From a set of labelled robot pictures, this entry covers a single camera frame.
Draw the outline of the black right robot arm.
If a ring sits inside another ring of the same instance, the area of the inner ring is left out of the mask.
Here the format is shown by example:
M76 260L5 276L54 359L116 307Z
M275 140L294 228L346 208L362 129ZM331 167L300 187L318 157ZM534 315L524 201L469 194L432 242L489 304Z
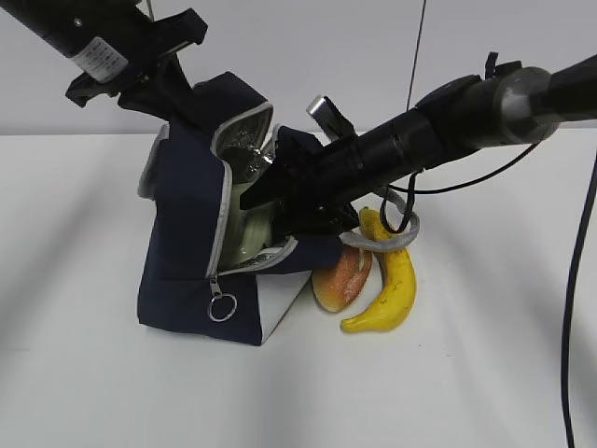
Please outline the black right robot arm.
M536 144L562 123L594 119L596 61L551 73L490 55L483 75L457 78L361 134L325 96L308 112L328 143L280 127L272 164L240 198L243 210L273 204L279 235L350 231L358 224L354 201L398 179L486 147Z

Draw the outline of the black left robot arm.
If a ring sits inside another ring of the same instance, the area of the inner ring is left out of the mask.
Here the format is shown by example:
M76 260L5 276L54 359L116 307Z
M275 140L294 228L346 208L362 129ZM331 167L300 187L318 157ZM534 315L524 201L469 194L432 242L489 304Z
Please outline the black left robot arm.
M81 70L65 93L76 105L106 95L122 109L198 129L209 124L177 56L206 36L194 9L154 20L135 1L4 1L1 8Z

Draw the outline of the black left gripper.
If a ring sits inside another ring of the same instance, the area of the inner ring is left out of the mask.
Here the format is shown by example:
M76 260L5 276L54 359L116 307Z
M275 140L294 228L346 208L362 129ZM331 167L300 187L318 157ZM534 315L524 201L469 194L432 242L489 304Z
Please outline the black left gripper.
M182 119L205 132L219 126L219 95L207 82L192 88L178 52L203 42L207 23L191 8L152 21L129 10L108 30L115 36L96 36L74 58L83 73L66 97L83 107L100 95L118 99L118 106L170 121Z

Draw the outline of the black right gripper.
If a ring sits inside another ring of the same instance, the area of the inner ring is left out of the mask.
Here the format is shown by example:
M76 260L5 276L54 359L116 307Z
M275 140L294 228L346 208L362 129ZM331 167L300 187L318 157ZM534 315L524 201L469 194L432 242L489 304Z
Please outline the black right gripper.
M276 159L240 196L250 210L279 202L272 230L276 236L339 235L359 225L352 201L362 174L357 136L326 145L312 134L279 134Z

